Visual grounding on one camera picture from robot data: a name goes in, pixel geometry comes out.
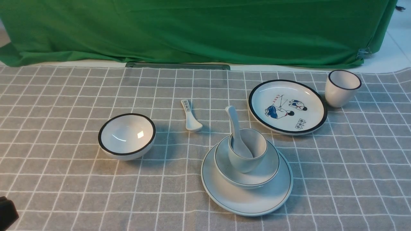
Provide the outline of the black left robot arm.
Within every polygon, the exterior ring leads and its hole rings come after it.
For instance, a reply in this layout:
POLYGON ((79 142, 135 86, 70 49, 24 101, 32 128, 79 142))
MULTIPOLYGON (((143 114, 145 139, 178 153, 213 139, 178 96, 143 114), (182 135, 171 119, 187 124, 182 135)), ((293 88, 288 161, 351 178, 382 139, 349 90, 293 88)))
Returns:
POLYGON ((6 231, 19 219, 16 206, 12 200, 6 196, 0 197, 0 230, 6 231))

